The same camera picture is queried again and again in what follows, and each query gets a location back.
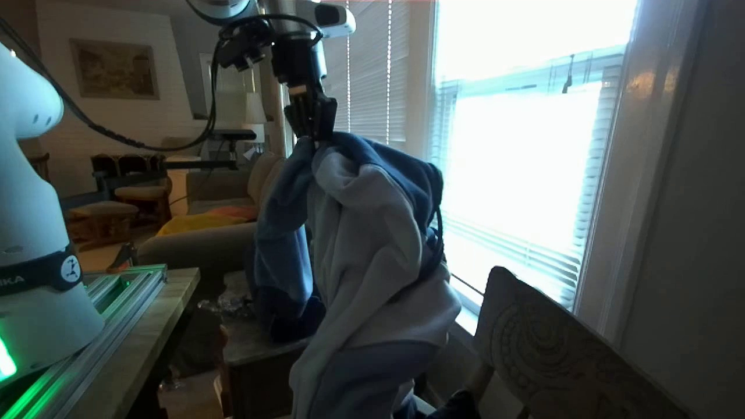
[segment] wooden furniture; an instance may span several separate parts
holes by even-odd
[[[86,277],[90,296],[99,296],[93,303],[107,320],[100,338],[23,390],[12,390],[17,397],[10,406],[2,402],[10,392],[2,392],[0,416],[165,416],[159,407],[159,381],[175,344],[173,335],[187,321],[187,305],[200,282],[198,270],[137,265],[115,282],[113,277]]]
[[[525,406],[519,419],[691,416],[571,312],[499,265],[490,273],[476,346],[479,370],[439,409],[442,419],[477,416],[493,376]]]
[[[131,239],[137,208],[117,201],[100,201],[73,208],[65,217],[77,249],[90,249]]]
[[[192,168],[179,168],[179,165],[173,168],[173,165],[175,164],[192,164],[192,161],[200,161],[200,157],[165,157],[165,161],[164,161],[167,180],[171,180],[167,203],[171,203],[171,214],[175,218],[189,214],[189,208],[187,208],[187,175],[189,175]]]
[[[136,204],[136,224],[161,228],[171,218],[171,178],[161,153],[90,157],[99,191],[109,201]]]
[[[307,341],[276,344],[256,320],[224,323],[222,390],[224,416],[277,419],[291,412],[288,370]]]

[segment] chair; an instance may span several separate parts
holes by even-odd
[[[479,370],[451,398],[458,406],[469,400],[472,409],[496,373],[525,406],[517,419],[691,416],[571,312],[508,268],[490,273],[476,349]],[[457,416],[451,402],[432,416]]]
[[[118,184],[115,197],[141,208],[141,218],[161,228],[171,218],[171,178],[165,157],[127,153],[118,159]]]
[[[96,201],[70,208],[65,214],[70,239],[77,249],[128,242],[137,208],[117,201]]]
[[[113,181],[118,180],[118,165],[115,157],[96,153],[90,157],[96,191],[107,193],[113,197]]]

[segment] cable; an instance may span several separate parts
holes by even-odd
[[[299,18],[299,16],[288,16],[288,14],[263,14],[263,16],[248,16],[248,18],[238,18],[234,24],[229,24],[227,28],[229,31],[235,31],[239,24],[249,24],[249,22],[295,22],[295,24],[302,24],[307,26],[310,31],[316,33],[316,37],[312,39],[315,45],[324,39],[324,31],[305,18]],[[229,43],[227,37],[220,37],[216,45],[215,45],[215,52],[213,52],[213,87],[209,87],[209,114],[208,114],[208,123],[202,128],[202,133],[182,145],[182,146],[152,146],[152,145],[145,145],[141,140],[134,140],[134,137],[127,137],[113,128],[104,128],[100,123],[96,123],[85,109],[77,107],[77,103],[68,96],[68,92],[56,81],[56,76],[46,71],[46,65],[42,64],[40,55],[35,55],[35,52],[23,43],[23,37],[0,16],[0,33],[4,33],[18,50],[22,53],[33,64],[33,67],[50,80],[50,83],[56,89],[56,93],[64,99],[64,103],[68,104],[68,109],[80,120],[85,122],[85,126],[88,126],[90,130],[115,140],[115,142],[121,142],[127,146],[134,146],[134,149],[146,149],[146,152],[182,152],[182,149],[192,149],[195,145],[202,145],[206,140],[215,137],[215,123],[216,123],[216,74],[220,74],[220,64],[216,64],[216,55],[222,52],[222,46]]]

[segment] white wall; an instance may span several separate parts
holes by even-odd
[[[744,416],[745,2],[710,2],[621,351],[698,416]]]
[[[17,33],[26,39],[28,46],[37,52],[40,35],[37,35],[37,10],[28,0],[2,0],[0,2],[0,16],[2,22],[10,22]]]
[[[159,146],[164,137],[192,137],[195,133],[167,16],[37,2],[37,28],[42,61],[96,123],[155,146]],[[161,99],[80,99],[70,37],[152,45]],[[88,157],[137,152],[85,128],[70,113],[64,123],[42,140],[42,146],[51,153],[51,181],[60,196],[93,191]]]

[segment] window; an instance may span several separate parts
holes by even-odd
[[[572,308],[636,0],[440,0],[432,159],[461,292],[490,268]]]
[[[386,145],[405,142],[409,2],[347,0],[357,33],[327,39],[327,96],[338,101],[336,130]]]

